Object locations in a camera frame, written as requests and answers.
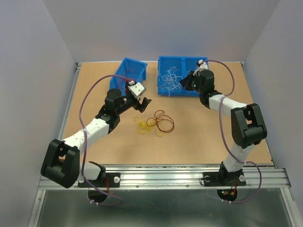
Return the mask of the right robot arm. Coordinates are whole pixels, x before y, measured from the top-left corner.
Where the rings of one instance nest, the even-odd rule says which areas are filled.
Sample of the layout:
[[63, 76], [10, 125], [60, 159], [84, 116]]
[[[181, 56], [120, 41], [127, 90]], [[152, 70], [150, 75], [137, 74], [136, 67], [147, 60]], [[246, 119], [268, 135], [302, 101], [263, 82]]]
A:
[[200, 102], [207, 108], [217, 110], [231, 120], [233, 146], [227, 148], [228, 156], [217, 172], [203, 172], [201, 183], [206, 187], [245, 186], [243, 166], [249, 153], [267, 137], [267, 128], [258, 104], [243, 104], [229, 99], [215, 89], [214, 73], [192, 71], [180, 81], [186, 91], [196, 91]]

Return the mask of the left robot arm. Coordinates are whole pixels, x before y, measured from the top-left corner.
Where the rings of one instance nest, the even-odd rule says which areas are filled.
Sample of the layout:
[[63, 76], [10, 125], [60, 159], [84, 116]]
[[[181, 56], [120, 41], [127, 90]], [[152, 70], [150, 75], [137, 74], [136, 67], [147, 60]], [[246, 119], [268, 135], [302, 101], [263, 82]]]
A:
[[141, 99], [145, 87], [137, 83], [126, 88], [123, 96], [119, 89], [107, 92], [105, 103], [93, 120], [77, 133], [63, 140], [54, 139], [49, 145], [41, 167], [41, 175], [70, 188], [76, 181], [88, 179], [94, 186], [105, 182], [104, 167], [90, 161], [81, 164], [87, 148], [112, 132], [120, 122], [120, 114], [130, 108], [144, 112], [150, 99]]

